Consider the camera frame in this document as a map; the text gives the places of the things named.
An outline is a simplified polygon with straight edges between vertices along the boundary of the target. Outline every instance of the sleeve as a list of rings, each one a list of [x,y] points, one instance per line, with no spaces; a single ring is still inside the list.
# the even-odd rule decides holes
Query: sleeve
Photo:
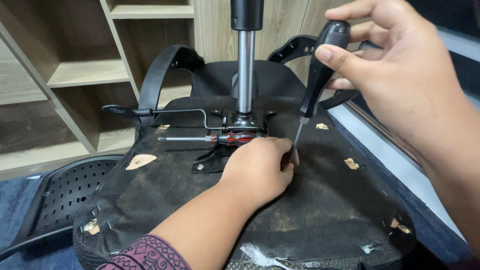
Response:
[[[183,257],[162,238],[147,234],[100,265],[97,270],[190,270]]]

